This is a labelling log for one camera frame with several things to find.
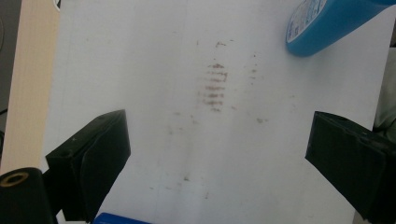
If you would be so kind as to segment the blue flat object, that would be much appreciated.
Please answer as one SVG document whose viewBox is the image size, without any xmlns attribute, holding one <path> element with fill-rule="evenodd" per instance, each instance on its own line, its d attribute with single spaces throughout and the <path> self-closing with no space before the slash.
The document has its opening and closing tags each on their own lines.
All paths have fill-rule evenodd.
<svg viewBox="0 0 396 224">
<path fill-rule="evenodd" d="M 102 213 L 93 221 L 93 224 L 149 224 L 149 223 L 128 217 L 117 216 L 109 213 Z"/>
</svg>

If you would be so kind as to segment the light wooden board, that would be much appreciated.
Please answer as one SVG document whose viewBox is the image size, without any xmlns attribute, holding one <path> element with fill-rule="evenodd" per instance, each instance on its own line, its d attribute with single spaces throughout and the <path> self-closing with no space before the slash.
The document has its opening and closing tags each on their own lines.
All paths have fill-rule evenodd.
<svg viewBox="0 0 396 224">
<path fill-rule="evenodd" d="M 50 101 L 60 0 L 21 0 L 0 174 L 38 167 Z"/>
</svg>

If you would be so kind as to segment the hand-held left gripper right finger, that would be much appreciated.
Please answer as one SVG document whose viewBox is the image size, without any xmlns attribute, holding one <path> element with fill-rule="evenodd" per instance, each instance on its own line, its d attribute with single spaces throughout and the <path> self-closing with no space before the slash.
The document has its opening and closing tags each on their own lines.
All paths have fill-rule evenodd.
<svg viewBox="0 0 396 224">
<path fill-rule="evenodd" d="M 349 119 L 314 114 L 305 158 L 373 224 L 396 224 L 396 144 Z"/>
</svg>

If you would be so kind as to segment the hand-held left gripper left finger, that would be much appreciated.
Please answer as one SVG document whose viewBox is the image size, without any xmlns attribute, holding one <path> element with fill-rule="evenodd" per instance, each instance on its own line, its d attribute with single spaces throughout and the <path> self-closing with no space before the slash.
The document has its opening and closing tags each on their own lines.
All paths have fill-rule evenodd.
<svg viewBox="0 0 396 224">
<path fill-rule="evenodd" d="M 99 116 L 46 156 L 52 213 L 91 222 L 131 155 L 123 110 Z"/>
</svg>

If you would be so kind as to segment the blue plastic bottle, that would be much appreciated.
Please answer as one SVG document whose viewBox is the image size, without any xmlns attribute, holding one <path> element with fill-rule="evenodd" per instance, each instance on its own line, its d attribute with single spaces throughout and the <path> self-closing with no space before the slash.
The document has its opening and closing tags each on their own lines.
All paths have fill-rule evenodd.
<svg viewBox="0 0 396 224">
<path fill-rule="evenodd" d="M 304 0 L 290 16 L 286 48 L 312 56 L 393 6 L 396 0 Z"/>
</svg>

